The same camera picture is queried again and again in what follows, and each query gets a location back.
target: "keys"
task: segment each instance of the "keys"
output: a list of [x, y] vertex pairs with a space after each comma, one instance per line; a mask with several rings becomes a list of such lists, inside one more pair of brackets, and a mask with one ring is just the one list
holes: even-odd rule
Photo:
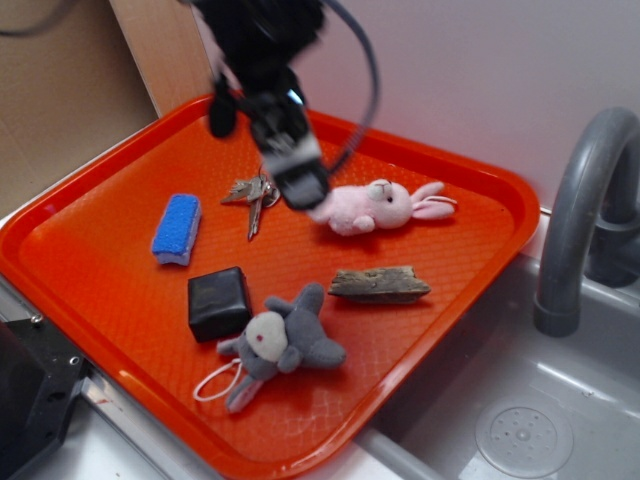
[[236, 180], [229, 195], [223, 198], [220, 203], [230, 203], [246, 199], [249, 204], [249, 233], [251, 240], [258, 233], [260, 226], [260, 214], [262, 208], [269, 208], [276, 204], [280, 198], [280, 191], [275, 188], [267, 179], [264, 173], [249, 180]]

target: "orange tray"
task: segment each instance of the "orange tray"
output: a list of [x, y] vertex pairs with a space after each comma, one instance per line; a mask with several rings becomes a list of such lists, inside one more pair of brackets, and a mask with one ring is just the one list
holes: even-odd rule
[[[458, 201], [453, 218], [340, 237], [279, 202], [248, 242], [248, 207], [219, 201], [235, 179], [257, 173], [258, 154], [243, 119], [231, 139], [209, 135], [210, 101], [155, 122], [16, 214], [0, 231], [0, 271], [222, 475], [292, 477], [330, 458], [371, 418], [530, 238], [539, 205], [512, 173], [371, 132], [334, 185], [388, 178], [413, 191], [442, 180]], [[317, 113], [311, 120], [333, 158], [353, 126]], [[197, 195], [203, 209], [188, 267], [159, 265], [151, 254], [174, 193]], [[400, 265], [412, 265], [431, 293], [403, 306], [325, 296], [322, 323], [348, 352], [341, 368], [279, 375], [236, 415], [223, 399], [192, 399], [229, 359], [191, 335], [189, 278], [241, 267], [257, 313], [269, 295], [291, 300], [311, 281], [328, 288], [338, 269]]]

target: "pink stuffed bunny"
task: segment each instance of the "pink stuffed bunny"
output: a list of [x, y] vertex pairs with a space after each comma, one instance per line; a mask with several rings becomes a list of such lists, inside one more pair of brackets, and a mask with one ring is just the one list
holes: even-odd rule
[[307, 214], [344, 236], [397, 228], [410, 218], [437, 220], [452, 215], [456, 201], [436, 196], [443, 188], [442, 182], [432, 182], [409, 195], [402, 185], [384, 179], [366, 186], [338, 187]]

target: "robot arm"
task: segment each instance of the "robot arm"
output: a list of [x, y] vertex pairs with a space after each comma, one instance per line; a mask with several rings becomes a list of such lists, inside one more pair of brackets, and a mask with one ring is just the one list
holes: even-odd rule
[[[182, 0], [202, 14], [240, 82], [242, 96], [229, 92], [218, 73], [209, 121], [216, 137], [235, 128], [237, 110], [251, 121], [251, 134], [265, 170], [294, 210], [310, 210], [329, 192], [329, 176], [353, 153], [366, 131], [378, 100], [378, 74], [373, 50], [362, 28], [337, 0]], [[372, 101], [358, 130], [327, 169], [309, 124], [298, 79], [289, 67], [317, 40], [324, 24], [323, 4], [345, 20], [364, 46], [373, 80]]]

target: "sink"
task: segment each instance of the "sink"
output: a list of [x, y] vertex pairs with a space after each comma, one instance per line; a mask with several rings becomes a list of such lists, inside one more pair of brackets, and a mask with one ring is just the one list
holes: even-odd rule
[[357, 441], [404, 478], [640, 478], [640, 308], [585, 280], [578, 331], [533, 322], [521, 255]]

